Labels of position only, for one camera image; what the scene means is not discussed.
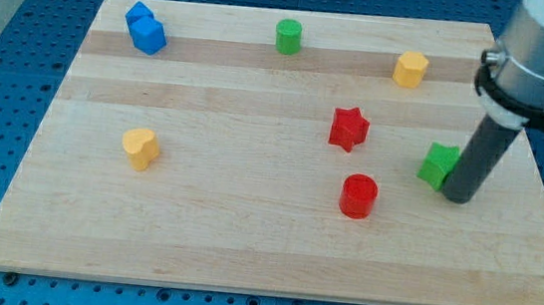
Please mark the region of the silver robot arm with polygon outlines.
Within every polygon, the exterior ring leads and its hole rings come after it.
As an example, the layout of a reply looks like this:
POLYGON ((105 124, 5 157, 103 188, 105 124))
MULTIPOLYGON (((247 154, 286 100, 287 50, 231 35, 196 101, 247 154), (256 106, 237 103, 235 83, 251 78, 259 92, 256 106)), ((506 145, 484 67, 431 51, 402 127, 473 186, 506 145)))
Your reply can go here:
POLYGON ((461 204, 523 129, 544 133, 544 0, 520 0, 493 46, 481 53, 473 85, 485 116, 441 188, 461 204))

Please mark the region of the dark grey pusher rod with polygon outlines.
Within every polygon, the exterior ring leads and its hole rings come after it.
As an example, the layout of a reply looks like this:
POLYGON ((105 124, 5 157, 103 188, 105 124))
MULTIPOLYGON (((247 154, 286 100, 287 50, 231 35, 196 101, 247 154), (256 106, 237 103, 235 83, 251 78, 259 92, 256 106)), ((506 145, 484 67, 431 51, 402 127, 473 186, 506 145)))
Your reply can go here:
POLYGON ((441 187, 445 198, 469 202, 519 134, 520 130, 507 129, 486 114, 441 187))

